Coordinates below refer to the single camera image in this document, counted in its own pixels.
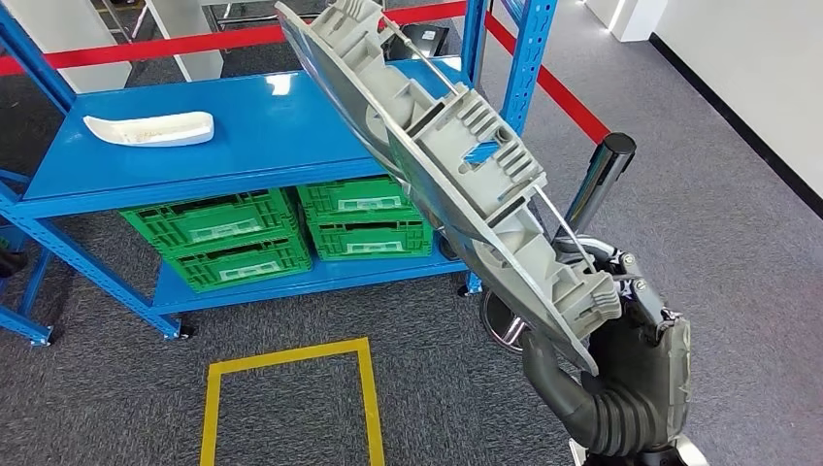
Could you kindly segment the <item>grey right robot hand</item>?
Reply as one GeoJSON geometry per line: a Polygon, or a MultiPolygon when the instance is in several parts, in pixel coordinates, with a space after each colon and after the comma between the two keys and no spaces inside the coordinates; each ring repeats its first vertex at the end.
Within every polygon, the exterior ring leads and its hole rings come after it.
{"type": "Polygon", "coordinates": [[[628,252],[584,236],[602,271],[614,272],[623,312],[589,338],[596,376],[575,380],[554,346],[531,330],[520,336],[523,369],[571,438],[591,453],[626,457],[672,445],[691,395],[690,323],[666,308],[628,252]]]}

